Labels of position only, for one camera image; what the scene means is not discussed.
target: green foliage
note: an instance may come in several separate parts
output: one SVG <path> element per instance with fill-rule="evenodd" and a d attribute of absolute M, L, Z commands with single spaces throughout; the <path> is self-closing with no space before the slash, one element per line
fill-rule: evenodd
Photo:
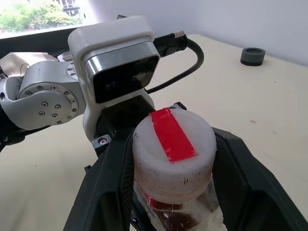
<path fill-rule="evenodd" d="M 31 1 L 31 3 L 14 4 L 0 12 L 0 30 L 5 32 L 22 32 L 77 25 L 82 19 L 71 17 L 63 12 L 60 4 L 53 0 Z"/>

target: brown contents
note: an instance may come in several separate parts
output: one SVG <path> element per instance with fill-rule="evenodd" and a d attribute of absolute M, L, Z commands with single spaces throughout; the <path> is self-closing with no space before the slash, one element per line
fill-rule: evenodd
<path fill-rule="evenodd" d="M 183 205 L 181 204 L 179 205 L 178 204 L 166 204 L 166 203 L 154 200 L 153 198 L 150 199 L 150 206 L 152 209 L 157 209 L 157 210 L 180 210 L 183 207 Z"/>
<path fill-rule="evenodd" d="M 189 214 L 155 210 L 166 231 L 187 231 L 198 225 Z"/>

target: window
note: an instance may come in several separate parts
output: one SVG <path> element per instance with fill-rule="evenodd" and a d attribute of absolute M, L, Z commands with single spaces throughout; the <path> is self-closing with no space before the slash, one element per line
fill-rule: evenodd
<path fill-rule="evenodd" d="M 83 0 L 6 0 L 0 5 L 0 39 L 73 28 L 84 23 Z"/>

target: table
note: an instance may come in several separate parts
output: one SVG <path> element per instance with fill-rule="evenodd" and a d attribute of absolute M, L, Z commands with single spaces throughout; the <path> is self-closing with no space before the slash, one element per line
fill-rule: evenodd
<path fill-rule="evenodd" d="M 181 101 L 211 126 L 241 137 L 308 219 L 308 68 L 269 56 L 260 67 L 240 63 L 241 48 L 192 35 L 203 66 L 151 94 L 156 109 Z M 161 59 L 150 87 L 196 61 L 187 49 Z M 97 157 L 82 116 L 32 134 L 0 154 L 0 229 L 60 231 Z"/>

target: jar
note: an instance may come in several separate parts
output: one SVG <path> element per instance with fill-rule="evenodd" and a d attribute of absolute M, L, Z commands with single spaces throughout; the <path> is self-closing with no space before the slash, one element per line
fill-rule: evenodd
<path fill-rule="evenodd" d="M 218 208 L 215 152 L 212 128 L 192 112 L 165 108 L 138 124 L 134 190 L 158 231 L 197 230 Z"/>

